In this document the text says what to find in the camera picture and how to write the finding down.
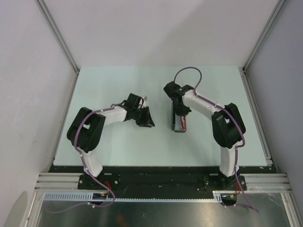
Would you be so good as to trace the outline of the red sunglasses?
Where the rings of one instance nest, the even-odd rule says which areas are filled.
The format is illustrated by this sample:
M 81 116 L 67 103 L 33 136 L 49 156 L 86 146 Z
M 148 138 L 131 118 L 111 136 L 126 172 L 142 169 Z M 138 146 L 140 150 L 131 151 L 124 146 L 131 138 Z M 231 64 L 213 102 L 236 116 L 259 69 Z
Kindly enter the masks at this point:
M 185 116 L 180 116 L 180 124 L 182 127 L 183 131 L 187 130 L 187 122 L 186 122 L 186 117 Z

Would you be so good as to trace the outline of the dark green glasses case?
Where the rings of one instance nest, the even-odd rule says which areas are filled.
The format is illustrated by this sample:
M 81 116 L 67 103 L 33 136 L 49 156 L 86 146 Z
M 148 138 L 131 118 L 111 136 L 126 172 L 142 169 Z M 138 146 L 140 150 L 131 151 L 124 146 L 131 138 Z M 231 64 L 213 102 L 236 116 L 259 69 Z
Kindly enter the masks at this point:
M 172 118 L 171 118 L 171 130 L 176 132 L 176 133 L 185 133 L 186 131 L 182 130 L 181 124 L 180 124 L 180 116 L 177 116 L 175 114 L 175 110 L 173 108 L 173 104 L 172 104 L 172 108 L 171 108 L 171 114 L 172 114 Z

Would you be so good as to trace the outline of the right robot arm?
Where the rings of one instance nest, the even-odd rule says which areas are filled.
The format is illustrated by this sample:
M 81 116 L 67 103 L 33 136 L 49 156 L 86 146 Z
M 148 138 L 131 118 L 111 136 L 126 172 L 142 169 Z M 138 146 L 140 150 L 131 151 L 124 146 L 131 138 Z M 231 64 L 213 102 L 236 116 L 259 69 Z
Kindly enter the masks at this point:
M 186 116 L 193 109 L 211 121 L 213 138 L 221 150 L 218 184 L 224 190 L 231 189 L 239 178 L 238 149 L 246 144 L 246 128 L 237 105 L 220 106 L 198 94 L 192 86 L 181 87 L 174 81 L 163 90 L 172 100 L 173 121 L 179 117 L 180 124 L 185 126 Z

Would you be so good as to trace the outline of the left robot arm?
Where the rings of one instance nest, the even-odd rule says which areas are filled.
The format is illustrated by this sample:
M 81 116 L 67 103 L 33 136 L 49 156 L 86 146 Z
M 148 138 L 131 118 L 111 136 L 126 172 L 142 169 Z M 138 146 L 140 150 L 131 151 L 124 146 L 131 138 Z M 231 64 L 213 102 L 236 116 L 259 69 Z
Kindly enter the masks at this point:
M 79 153 L 84 171 L 90 175 L 88 183 L 94 189 L 101 188 L 105 178 L 98 155 L 94 152 L 98 146 L 105 126 L 134 120 L 139 127 L 154 127 L 146 96 L 130 93 L 126 100 L 112 104 L 109 108 L 91 110 L 82 107 L 67 131 L 67 139 Z

